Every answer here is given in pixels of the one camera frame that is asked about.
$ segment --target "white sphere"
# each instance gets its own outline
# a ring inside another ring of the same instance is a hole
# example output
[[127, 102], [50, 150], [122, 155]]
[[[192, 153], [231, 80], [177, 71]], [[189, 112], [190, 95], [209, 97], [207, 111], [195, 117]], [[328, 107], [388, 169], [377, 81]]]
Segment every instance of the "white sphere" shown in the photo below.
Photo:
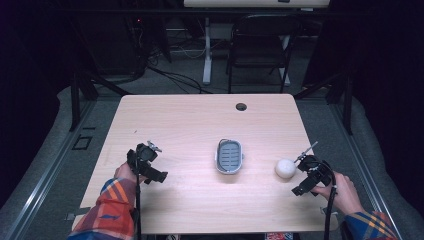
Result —
[[291, 178], [296, 173], [296, 165], [292, 160], [282, 159], [277, 162], [275, 172], [281, 178]]

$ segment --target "plaid shirt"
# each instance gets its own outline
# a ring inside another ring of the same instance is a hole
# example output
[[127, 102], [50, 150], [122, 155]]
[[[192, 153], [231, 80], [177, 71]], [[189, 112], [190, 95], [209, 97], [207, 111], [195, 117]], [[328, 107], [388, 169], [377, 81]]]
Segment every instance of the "plaid shirt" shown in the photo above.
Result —
[[346, 223], [355, 240], [380, 239], [395, 240], [392, 222], [381, 212], [357, 212], [347, 215]]
[[68, 240], [133, 239], [135, 183], [116, 178], [107, 181], [93, 207], [77, 224]]

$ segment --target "chair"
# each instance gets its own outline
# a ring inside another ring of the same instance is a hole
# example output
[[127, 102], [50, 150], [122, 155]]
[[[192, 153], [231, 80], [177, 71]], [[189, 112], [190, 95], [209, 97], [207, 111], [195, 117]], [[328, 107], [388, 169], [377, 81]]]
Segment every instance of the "chair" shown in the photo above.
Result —
[[[296, 36], [301, 32], [300, 21], [294, 16], [260, 14], [238, 19], [232, 28], [227, 69], [228, 93], [231, 93], [232, 68], [284, 68], [280, 93], [290, 63]], [[289, 36], [284, 48], [281, 36]]]

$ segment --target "hand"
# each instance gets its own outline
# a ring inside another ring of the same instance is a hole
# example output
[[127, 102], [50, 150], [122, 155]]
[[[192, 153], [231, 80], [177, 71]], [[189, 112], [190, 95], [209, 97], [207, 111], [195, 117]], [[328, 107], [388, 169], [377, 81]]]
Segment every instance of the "hand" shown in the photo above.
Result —
[[[345, 215], [356, 212], [365, 212], [359, 200], [358, 192], [355, 185], [350, 181], [348, 176], [334, 172], [337, 183], [337, 194], [334, 197], [334, 206], [342, 211]], [[330, 197], [332, 184], [327, 187], [314, 187], [311, 192], [319, 193], [327, 200]]]
[[[115, 178], [126, 178], [131, 180], [134, 183], [137, 183], [137, 178], [135, 174], [131, 171], [130, 166], [127, 163], [122, 164], [119, 168], [115, 170]], [[140, 183], [146, 180], [144, 176], [139, 176]]]

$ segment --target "table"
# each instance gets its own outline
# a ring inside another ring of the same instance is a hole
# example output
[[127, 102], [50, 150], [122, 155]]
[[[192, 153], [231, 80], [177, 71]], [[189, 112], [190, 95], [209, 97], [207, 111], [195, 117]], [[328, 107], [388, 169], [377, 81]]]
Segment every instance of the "table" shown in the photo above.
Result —
[[[189, 8], [326, 8], [330, 0], [290, 0], [290, 2], [278, 2], [278, 0], [184, 0], [184, 6]], [[212, 72], [212, 53], [211, 53], [211, 24], [209, 18], [205, 18], [205, 66], [203, 70], [203, 84], [208, 85], [211, 82]], [[280, 76], [284, 75], [284, 68], [279, 69]], [[290, 80], [287, 76], [285, 81], [286, 86], [290, 86]]]
[[[246, 110], [237, 110], [238, 103]], [[243, 165], [235, 175], [216, 169], [221, 139], [242, 145]], [[143, 234], [324, 230], [320, 207], [327, 201], [291, 192], [306, 174], [297, 170], [292, 179], [283, 180], [274, 171], [278, 160], [295, 159], [310, 146], [291, 95], [123, 97], [81, 208], [93, 206], [128, 150], [147, 140], [163, 150], [152, 167], [169, 174], [163, 183], [141, 186]], [[333, 216], [331, 229], [337, 225]]]

